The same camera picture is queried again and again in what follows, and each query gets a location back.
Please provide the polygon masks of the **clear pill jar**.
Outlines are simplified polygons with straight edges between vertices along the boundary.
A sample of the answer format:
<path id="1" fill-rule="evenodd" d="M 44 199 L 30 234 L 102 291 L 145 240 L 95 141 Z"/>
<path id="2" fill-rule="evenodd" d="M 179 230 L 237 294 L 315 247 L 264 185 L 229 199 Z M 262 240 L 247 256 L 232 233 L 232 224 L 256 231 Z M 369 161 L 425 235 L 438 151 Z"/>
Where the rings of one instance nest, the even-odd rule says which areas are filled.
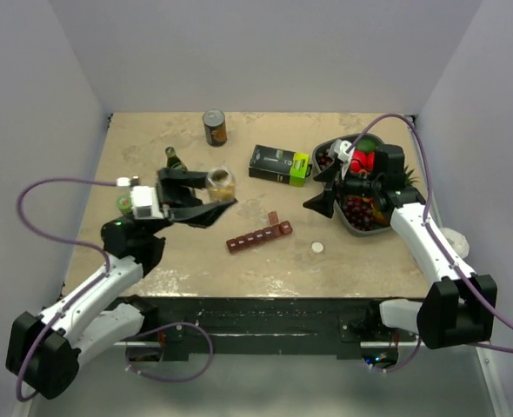
<path id="1" fill-rule="evenodd" d="M 206 189 L 212 202 L 234 199 L 236 196 L 235 177 L 225 167 L 210 169 L 206 176 Z"/>

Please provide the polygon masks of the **clear jar lid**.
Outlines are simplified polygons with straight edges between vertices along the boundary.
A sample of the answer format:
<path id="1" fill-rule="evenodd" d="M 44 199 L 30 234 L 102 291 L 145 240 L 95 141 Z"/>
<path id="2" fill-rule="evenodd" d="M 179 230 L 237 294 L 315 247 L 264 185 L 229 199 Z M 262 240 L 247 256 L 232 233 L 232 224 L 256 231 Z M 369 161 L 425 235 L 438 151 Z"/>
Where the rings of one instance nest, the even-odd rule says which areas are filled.
<path id="1" fill-rule="evenodd" d="M 324 245 L 321 242 L 312 242 L 310 249 L 314 254 L 318 255 L 324 251 Z"/>

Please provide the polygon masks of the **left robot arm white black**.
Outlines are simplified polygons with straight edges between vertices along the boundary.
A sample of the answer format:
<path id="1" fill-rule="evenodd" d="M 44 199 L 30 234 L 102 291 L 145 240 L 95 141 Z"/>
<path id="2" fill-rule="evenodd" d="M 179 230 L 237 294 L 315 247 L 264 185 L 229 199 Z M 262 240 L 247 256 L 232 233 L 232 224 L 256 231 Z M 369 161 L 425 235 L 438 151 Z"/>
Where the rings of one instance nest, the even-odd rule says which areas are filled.
<path id="1" fill-rule="evenodd" d="M 152 339 L 158 319 L 147 308 L 123 303 L 107 308 L 124 290 L 146 277 L 162 260 L 165 239 L 161 230 L 175 224 L 208 228 L 236 204 L 235 186 L 211 196 L 208 203 L 194 189 L 211 189 L 209 173 L 162 168 L 153 186 L 138 177 L 120 177 L 111 187 L 129 192 L 130 212 L 106 222 L 102 245 L 51 235 L 30 222 L 23 209 L 32 183 L 17 198 L 17 215 L 26 228 L 54 242 L 91 248 L 103 265 L 79 287 L 38 314 L 24 312 L 12 323 L 5 366 L 17 377 L 21 402 L 40 394 L 48 400 L 62 394 L 80 368 L 114 343 L 136 337 Z"/>

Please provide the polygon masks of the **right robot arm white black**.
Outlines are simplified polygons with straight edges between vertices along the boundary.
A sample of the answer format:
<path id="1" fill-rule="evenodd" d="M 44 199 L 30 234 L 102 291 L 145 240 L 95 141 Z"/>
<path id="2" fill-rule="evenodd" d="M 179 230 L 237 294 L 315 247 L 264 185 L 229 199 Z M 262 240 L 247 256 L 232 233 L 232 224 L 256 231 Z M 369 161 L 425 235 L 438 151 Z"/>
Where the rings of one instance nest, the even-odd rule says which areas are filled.
<path id="1" fill-rule="evenodd" d="M 365 321 L 368 336 L 386 341 L 401 329 L 420 336 L 431 349 L 488 341 L 494 325 L 490 310 L 496 305 L 496 282 L 490 275 L 478 275 L 434 223 L 420 191 L 406 180 L 403 149 L 378 146 L 368 174 L 351 171 L 355 154 L 347 140 L 337 139 L 330 145 L 331 163 L 314 178 L 323 184 L 323 192 L 304 207 L 332 217 L 342 198 L 370 198 L 430 283 L 422 301 L 380 301 L 378 312 Z"/>

